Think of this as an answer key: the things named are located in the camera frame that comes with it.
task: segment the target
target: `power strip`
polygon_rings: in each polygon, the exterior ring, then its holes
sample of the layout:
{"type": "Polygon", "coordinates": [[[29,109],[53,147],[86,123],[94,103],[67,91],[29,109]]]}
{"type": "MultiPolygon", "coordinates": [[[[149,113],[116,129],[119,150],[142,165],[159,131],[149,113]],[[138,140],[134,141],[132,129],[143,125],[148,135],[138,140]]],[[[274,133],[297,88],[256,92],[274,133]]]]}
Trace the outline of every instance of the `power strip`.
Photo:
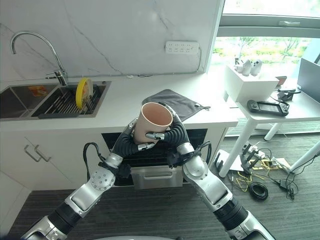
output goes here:
{"type": "MultiPolygon", "coordinates": [[[[245,144],[242,149],[245,150],[247,146],[248,145],[245,144]]],[[[252,145],[249,147],[248,153],[252,153],[253,151],[257,151],[257,150],[258,150],[258,147],[256,145],[252,145]]],[[[263,159],[266,156],[266,154],[263,151],[259,150],[259,152],[255,153],[254,156],[256,156],[257,158],[263,159]]]]}
{"type": "Polygon", "coordinates": [[[167,41],[165,43],[166,54],[195,55],[199,51],[199,43],[196,41],[167,41]]]}

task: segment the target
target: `white game controller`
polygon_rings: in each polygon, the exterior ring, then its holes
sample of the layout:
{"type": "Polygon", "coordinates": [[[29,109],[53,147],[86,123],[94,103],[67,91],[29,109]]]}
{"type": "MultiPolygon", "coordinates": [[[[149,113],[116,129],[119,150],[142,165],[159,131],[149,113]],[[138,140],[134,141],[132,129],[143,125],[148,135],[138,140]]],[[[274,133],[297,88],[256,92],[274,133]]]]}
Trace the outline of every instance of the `white game controller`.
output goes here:
{"type": "Polygon", "coordinates": [[[255,60],[251,66],[251,71],[250,71],[251,75],[257,76],[258,73],[260,73],[261,66],[262,66],[262,61],[260,59],[255,60]]]}
{"type": "Polygon", "coordinates": [[[237,61],[237,64],[235,65],[235,70],[244,76],[248,76],[250,74],[251,68],[252,64],[249,59],[247,59],[245,62],[241,60],[241,63],[237,61]]]}

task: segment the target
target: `drawer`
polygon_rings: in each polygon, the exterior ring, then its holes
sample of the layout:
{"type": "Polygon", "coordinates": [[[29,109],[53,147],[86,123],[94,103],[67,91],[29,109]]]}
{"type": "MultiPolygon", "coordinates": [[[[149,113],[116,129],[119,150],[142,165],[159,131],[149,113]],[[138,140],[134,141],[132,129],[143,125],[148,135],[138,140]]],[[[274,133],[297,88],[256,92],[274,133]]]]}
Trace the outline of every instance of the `drawer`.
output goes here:
{"type": "Polygon", "coordinates": [[[135,189],[155,189],[168,187],[182,187],[182,167],[168,166],[133,167],[131,176],[135,189]]]}

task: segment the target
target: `chrome faucet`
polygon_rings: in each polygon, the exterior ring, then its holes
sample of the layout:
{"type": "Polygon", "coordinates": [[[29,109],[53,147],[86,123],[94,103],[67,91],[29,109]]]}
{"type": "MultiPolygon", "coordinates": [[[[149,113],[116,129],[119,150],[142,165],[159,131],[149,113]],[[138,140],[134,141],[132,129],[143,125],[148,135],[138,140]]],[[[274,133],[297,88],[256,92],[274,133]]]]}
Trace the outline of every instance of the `chrome faucet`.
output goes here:
{"type": "Polygon", "coordinates": [[[21,36],[21,35],[33,35],[33,36],[36,36],[38,38],[40,38],[41,40],[43,40],[51,49],[53,55],[54,55],[54,58],[56,60],[56,63],[58,64],[59,66],[59,69],[58,70],[55,70],[54,72],[51,72],[51,73],[48,73],[46,75],[50,75],[50,74],[55,74],[55,77],[58,79],[59,83],[62,85],[62,86],[66,86],[68,85],[67,84],[67,80],[68,80],[68,74],[67,74],[67,71],[65,70],[65,68],[62,66],[62,63],[58,57],[58,54],[54,48],[54,46],[51,44],[51,42],[49,42],[48,39],[46,39],[44,36],[40,35],[39,33],[36,33],[36,32],[32,32],[32,31],[18,31],[16,32],[11,40],[10,40],[10,48],[11,48],[11,52],[12,54],[16,54],[16,49],[15,49],[15,41],[16,39],[21,36]]]}

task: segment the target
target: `beige cup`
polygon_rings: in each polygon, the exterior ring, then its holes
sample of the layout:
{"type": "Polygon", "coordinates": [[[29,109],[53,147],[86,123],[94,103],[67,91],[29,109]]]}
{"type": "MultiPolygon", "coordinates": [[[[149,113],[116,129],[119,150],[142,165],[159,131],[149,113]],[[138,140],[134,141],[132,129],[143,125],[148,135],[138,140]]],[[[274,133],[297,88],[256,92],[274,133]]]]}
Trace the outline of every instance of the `beige cup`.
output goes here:
{"type": "Polygon", "coordinates": [[[141,108],[135,125],[133,141],[135,144],[157,143],[146,137],[148,132],[164,133],[172,123],[171,112],[163,105],[155,102],[147,102],[141,108]]]}

